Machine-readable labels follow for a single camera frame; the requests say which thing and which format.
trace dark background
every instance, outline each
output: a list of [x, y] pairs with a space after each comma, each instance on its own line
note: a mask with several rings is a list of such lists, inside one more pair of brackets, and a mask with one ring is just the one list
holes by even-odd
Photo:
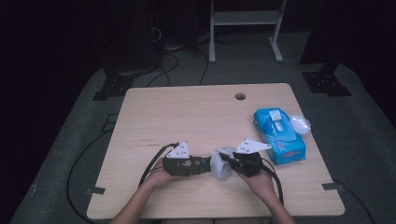
[[[161, 28], [164, 37], [196, 44], [196, 36], [208, 32], [209, 3], [2, 1], [2, 223], [12, 218], [91, 75], [105, 66], [158, 65], [161, 46], [152, 44], [150, 26]], [[277, 7], [276, 1], [234, 3], [217, 0], [216, 8]], [[395, 124], [395, 9], [386, 0], [289, 0], [281, 32], [312, 31], [301, 63], [345, 64]]]

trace forearm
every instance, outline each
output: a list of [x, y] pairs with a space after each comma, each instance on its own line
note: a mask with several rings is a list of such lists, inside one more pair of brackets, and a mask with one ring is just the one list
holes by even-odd
[[267, 205], [276, 224], [296, 223], [275, 194], [265, 197], [259, 196], [259, 198]]
[[140, 216], [145, 210], [149, 195], [155, 188], [151, 185], [143, 184], [135, 193], [122, 210], [111, 220], [112, 224], [128, 223], [134, 224], [139, 221]]

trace person's right arm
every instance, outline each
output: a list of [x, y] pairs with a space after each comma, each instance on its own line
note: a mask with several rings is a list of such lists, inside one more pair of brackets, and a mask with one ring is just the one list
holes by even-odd
[[239, 174], [239, 176], [241, 176], [241, 178], [247, 182], [253, 193], [267, 205], [277, 224], [296, 223], [289, 214], [288, 210], [286, 210], [286, 208], [277, 198], [272, 177], [268, 173], [261, 170], [257, 175], [251, 177], [246, 177], [245, 175], [241, 174]]

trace person's left arm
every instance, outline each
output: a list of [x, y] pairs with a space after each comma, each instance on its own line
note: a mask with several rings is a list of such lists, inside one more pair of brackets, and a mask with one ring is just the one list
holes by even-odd
[[155, 164], [155, 170], [151, 171], [145, 182], [137, 189], [132, 198], [122, 208], [122, 210], [110, 221], [111, 224], [137, 223], [145, 210], [149, 195], [155, 189], [164, 186], [177, 176], [169, 175], [163, 168], [163, 159], [159, 159]]

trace human hand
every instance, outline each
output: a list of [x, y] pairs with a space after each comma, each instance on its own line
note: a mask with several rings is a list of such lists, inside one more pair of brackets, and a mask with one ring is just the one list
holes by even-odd
[[247, 182], [251, 191], [264, 201], [268, 201], [276, 197], [274, 184], [271, 175], [264, 170], [254, 176], [247, 177], [245, 175], [238, 175]]
[[159, 158], [143, 184], [150, 185], [154, 188], [160, 188], [169, 181], [178, 178], [180, 178], [180, 176], [169, 175], [168, 172], [165, 171], [163, 168], [163, 158]]

